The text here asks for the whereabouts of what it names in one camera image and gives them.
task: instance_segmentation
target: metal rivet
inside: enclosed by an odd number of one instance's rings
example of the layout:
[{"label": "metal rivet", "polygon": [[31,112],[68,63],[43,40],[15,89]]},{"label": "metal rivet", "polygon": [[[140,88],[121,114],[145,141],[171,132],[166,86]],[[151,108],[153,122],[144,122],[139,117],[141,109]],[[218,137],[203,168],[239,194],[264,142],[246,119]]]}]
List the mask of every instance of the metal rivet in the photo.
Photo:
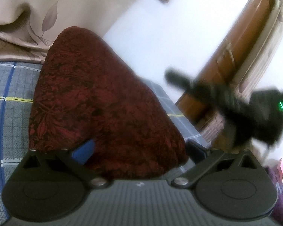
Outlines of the metal rivet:
[{"label": "metal rivet", "polygon": [[174,183],[177,185],[187,185],[189,180],[185,177],[177,177],[174,179]]},{"label": "metal rivet", "polygon": [[91,180],[91,184],[94,185],[94,186],[103,186],[107,183],[107,180],[104,179],[104,178],[94,178]]}]

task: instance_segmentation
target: gray plaid fabric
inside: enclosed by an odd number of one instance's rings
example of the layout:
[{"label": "gray plaid fabric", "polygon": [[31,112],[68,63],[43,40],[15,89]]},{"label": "gray plaid fabric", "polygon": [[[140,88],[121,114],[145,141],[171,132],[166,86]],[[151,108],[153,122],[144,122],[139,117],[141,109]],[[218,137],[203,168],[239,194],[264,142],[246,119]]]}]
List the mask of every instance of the gray plaid fabric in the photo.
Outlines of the gray plaid fabric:
[{"label": "gray plaid fabric", "polygon": [[[0,224],[8,217],[1,200],[1,191],[28,149],[28,121],[35,85],[41,65],[29,63],[0,63]],[[170,100],[161,86],[142,79],[159,99],[162,107],[185,140],[194,139],[208,144]],[[171,170],[164,178],[173,178],[193,165]]]}]

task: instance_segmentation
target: blue plastic tab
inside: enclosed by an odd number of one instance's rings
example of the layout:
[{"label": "blue plastic tab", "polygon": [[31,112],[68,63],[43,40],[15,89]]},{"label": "blue plastic tab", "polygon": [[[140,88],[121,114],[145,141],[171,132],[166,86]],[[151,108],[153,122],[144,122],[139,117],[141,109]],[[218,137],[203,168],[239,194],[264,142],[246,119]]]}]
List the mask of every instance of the blue plastic tab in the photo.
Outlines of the blue plastic tab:
[{"label": "blue plastic tab", "polygon": [[93,155],[95,143],[93,140],[87,141],[82,146],[78,147],[71,154],[71,157],[77,161],[77,163],[84,165],[88,159]]}]

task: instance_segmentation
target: black device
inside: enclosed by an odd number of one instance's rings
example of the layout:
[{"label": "black device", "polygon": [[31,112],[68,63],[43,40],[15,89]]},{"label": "black device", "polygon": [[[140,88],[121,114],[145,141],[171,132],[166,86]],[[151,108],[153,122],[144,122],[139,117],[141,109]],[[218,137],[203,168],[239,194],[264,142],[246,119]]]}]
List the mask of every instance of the black device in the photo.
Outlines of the black device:
[{"label": "black device", "polygon": [[166,80],[197,100],[214,106],[226,121],[232,122],[236,126],[233,146],[243,145],[251,137],[268,146],[279,141],[283,132],[283,92],[277,89],[254,91],[246,103],[226,86],[194,81],[172,69],[166,72]]},{"label": "black device", "polygon": [[[234,123],[254,121],[254,130],[244,132],[247,137],[261,138],[263,127],[269,125],[276,126],[268,137],[263,135],[269,145],[281,135],[283,111],[276,104],[283,99],[280,92],[258,93],[247,104],[227,88],[195,84],[174,71],[166,79],[215,105]],[[256,113],[260,109],[256,105],[266,100],[272,106],[269,111]],[[194,165],[171,182],[159,178],[109,182],[76,162],[69,151],[30,150],[3,188],[2,201],[11,215],[4,226],[278,225],[269,216],[277,190],[249,150],[228,154],[188,140],[186,153]]]}]

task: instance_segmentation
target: purple bag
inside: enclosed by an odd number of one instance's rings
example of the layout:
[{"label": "purple bag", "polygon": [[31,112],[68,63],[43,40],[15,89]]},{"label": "purple bag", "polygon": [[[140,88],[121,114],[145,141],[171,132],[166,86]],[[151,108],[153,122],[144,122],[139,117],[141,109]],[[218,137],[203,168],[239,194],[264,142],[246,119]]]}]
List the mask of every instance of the purple bag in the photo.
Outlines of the purple bag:
[{"label": "purple bag", "polygon": [[266,167],[265,170],[268,173],[270,179],[272,180],[272,183],[276,186],[278,190],[278,200],[273,209],[271,217],[278,223],[283,225],[283,183],[277,171],[270,167]]}]

